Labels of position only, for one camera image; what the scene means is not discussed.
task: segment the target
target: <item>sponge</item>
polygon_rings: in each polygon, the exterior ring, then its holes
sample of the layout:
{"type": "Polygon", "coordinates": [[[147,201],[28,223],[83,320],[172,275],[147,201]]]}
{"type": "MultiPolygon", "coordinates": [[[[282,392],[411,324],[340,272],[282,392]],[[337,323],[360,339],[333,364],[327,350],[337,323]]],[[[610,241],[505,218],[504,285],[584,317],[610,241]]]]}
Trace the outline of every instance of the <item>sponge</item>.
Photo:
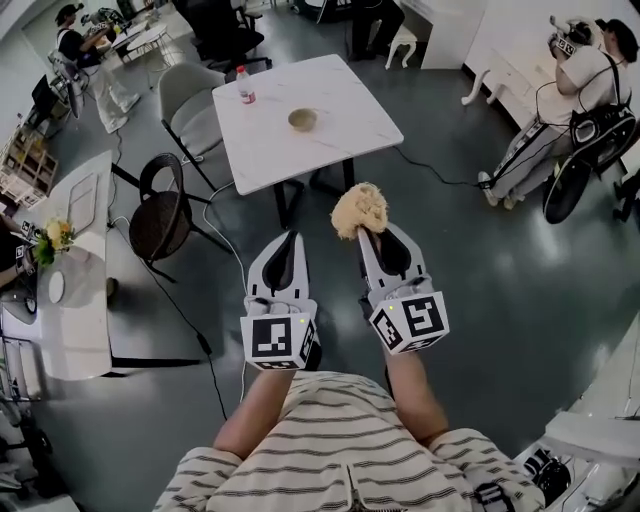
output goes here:
{"type": "Polygon", "coordinates": [[[371,183],[359,183],[345,193],[331,213],[331,224],[340,238],[355,240],[358,227],[382,233],[389,219],[387,201],[380,189],[371,183]]]}

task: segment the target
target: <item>white sneaker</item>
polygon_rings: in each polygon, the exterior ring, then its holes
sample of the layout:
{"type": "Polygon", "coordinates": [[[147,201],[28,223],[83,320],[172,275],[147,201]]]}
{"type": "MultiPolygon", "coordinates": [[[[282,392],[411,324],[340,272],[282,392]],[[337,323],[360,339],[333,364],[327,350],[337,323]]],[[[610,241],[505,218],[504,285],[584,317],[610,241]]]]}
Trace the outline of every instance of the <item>white sneaker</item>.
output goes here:
{"type": "MultiPolygon", "coordinates": [[[[490,179],[491,179],[491,176],[489,176],[486,172],[478,173],[478,181],[489,181],[490,179]]],[[[491,192],[491,189],[483,188],[482,191],[484,192],[484,196],[487,198],[487,202],[491,206],[498,206],[500,199],[498,199],[496,196],[493,195],[493,192],[491,192]]]]}
{"type": "Polygon", "coordinates": [[[504,201],[502,201],[502,205],[504,206],[505,210],[513,210],[513,208],[515,207],[515,205],[518,204],[518,202],[520,201],[520,198],[518,197],[513,197],[511,194],[507,195],[507,197],[504,198],[504,201]]]}
{"type": "Polygon", "coordinates": [[[111,123],[111,125],[109,127],[105,128],[107,129],[107,133],[108,134],[112,134],[113,132],[119,130],[120,128],[122,128],[125,124],[127,124],[127,121],[129,120],[129,118],[127,116],[122,116],[119,117],[118,119],[116,119],[115,121],[113,121],[111,123]]]}
{"type": "Polygon", "coordinates": [[[134,94],[131,97],[131,101],[125,105],[125,107],[122,109],[122,111],[126,114],[127,112],[129,112],[129,110],[131,110],[133,108],[133,106],[136,103],[138,103],[138,101],[140,101],[140,95],[139,94],[134,94]]]}

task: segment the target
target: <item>white striped t-shirt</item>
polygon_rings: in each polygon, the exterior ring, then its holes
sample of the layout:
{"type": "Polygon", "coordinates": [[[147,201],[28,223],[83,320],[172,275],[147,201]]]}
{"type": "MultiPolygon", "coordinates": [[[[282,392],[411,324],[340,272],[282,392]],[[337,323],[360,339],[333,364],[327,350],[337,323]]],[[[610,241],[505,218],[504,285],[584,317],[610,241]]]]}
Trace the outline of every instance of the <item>white striped t-shirt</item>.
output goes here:
{"type": "Polygon", "coordinates": [[[478,512],[480,484],[494,482],[517,512],[544,508],[524,471],[475,430],[418,444],[373,381],[298,372],[280,421],[244,461],[195,448],[180,461],[154,510],[478,512]]]}

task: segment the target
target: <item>small bottle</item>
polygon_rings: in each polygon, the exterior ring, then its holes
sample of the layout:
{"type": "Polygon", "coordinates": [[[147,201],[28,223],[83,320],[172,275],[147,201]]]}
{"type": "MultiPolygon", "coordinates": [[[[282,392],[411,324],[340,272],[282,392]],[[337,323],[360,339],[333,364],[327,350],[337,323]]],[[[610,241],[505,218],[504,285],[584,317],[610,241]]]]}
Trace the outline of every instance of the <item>small bottle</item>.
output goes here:
{"type": "Polygon", "coordinates": [[[253,87],[251,87],[251,77],[244,66],[238,66],[236,69],[236,83],[238,84],[238,92],[240,93],[240,97],[242,98],[242,103],[253,103],[256,101],[256,93],[253,92],[253,87]]]}

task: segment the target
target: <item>gray floor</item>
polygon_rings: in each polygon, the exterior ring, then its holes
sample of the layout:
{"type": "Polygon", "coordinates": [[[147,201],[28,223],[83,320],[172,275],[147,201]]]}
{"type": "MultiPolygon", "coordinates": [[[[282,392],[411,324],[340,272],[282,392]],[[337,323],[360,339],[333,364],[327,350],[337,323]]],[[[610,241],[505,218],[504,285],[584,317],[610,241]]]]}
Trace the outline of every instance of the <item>gray floor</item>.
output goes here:
{"type": "MultiPolygon", "coordinates": [[[[267,12],[259,29],[266,36],[260,53],[275,66],[344,55],[343,24],[316,26],[281,7],[267,12]]],[[[188,38],[179,44],[196,59],[188,38]]],[[[471,87],[460,72],[402,70],[398,62],[385,71],[382,59],[353,69],[404,133],[403,151],[449,179],[474,180],[478,171],[491,171],[514,135],[484,102],[460,105],[471,87]]],[[[157,98],[146,88],[142,66],[127,66],[120,76],[144,93],[121,130],[121,165],[138,174],[154,155],[178,151],[157,120],[157,98]]],[[[115,146],[89,102],[81,121],[55,139],[54,152],[68,172],[115,146]]],[[[216,184],[230,180],[223,148],[203,167],[216,184]]],[[[193,169],[186,172],[188,189],[208,194],[193,169]]],[[[444,292],[452,332],[421,355],[452,425],[480,429],[507,453],[518,453],[542,434],[556,410],[585,389],[637,312],[636,226],[610,220],[610,186],[597,181],[567,222],[550,226],[542,219],[539,196],[511,213],[493,210],[477,190],[443,186],[393,150],[357,159],[356,174],[382,189],[391,219],[420,244],[436,287],[444,292]]],[[[119,183],[114,216],[132,215],[136,192],[119,183]]],[[[355,247],[335,236],[329,222],[333,204],[308,191],[293,224],[305,236],[312,294],[321,307],[322,367],[383,382],[380,343],[357,304],[363,283],[355,247]]],[[[196,217],[201,219],[199,207],[196,217]]],[[[246,265],[280,233],[270,190],[240,197],[230,188],[216,197],[210,218],[246,265]]],[[[126,225],[119,226],[126,233],[126,225]]],[[[107,261],[109,274],[122,283],[109,318],[114,353],[200,357],[193,333],[115,230],[109,233],[107,261]]],[[[237,264],[194,235],[161,268],[179,279],[167,288],[214,348],[218,382],[231,412],[242,367],[237,264]]],[[[150,510],[179,457],[209,445],[222,424],[206,365],[140,371],[126,379],[50,381],[49,391],[50,399],[35,407],[37,419],[74,498],[90,511],[150,510]]]]}

